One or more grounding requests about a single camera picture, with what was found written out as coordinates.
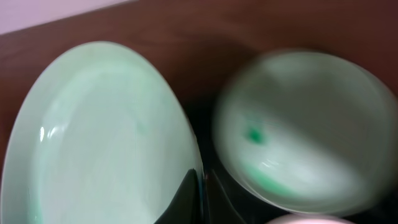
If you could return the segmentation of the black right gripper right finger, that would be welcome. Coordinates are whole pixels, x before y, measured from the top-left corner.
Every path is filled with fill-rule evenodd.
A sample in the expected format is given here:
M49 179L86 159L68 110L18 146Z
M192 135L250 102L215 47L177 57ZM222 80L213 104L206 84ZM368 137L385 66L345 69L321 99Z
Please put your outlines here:
M206 175L206 193L210 224L246 224L234 209L217 174L212 170Z

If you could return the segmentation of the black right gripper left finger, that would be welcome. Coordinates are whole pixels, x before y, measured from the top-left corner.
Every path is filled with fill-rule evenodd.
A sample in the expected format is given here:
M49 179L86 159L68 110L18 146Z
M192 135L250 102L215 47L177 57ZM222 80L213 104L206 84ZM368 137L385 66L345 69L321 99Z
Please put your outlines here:
M200 202L197 172L190 169L170 205L155 224L200 224Z

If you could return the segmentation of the white plate with green stain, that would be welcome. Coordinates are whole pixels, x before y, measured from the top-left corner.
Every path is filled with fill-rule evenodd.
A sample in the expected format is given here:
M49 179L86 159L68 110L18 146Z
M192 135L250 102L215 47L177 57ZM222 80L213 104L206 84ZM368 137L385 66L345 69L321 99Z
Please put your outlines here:
M305 217L301 215L285 215L275 218L266 224L354 224L344 219L331 217Z

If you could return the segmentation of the mint green plate with stain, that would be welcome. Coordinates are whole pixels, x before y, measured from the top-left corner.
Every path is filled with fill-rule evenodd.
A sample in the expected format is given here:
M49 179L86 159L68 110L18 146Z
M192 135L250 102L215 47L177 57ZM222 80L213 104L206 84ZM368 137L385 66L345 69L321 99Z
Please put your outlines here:
M16 117L2 223L155 223L203 165L169 84L132 49L89 42L56 58Z

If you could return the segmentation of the round black serving tray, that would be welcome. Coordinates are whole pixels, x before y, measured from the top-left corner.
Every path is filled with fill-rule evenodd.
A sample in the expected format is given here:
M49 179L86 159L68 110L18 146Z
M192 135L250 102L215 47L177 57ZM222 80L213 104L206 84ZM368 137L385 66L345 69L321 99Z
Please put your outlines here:
M197 137L205 171L205 181L207 173L213 170L217 174L229 200L233 204L234 209L240 214L246 223L261 224L285 215L296 215L259 200L244 190L227 173L216 155L211 136L213 106L213 101L199 101L183 105ZM210 223L207 193L205 205L205 222Z

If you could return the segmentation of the pale green back plate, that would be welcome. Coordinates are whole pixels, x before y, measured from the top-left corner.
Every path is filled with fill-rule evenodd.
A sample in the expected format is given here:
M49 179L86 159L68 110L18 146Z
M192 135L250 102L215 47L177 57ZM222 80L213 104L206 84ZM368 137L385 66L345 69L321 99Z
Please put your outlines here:
M345 216L397 183L397 98L366 69L314 51L262 56L216 104L213 141L228 174L281 209Z

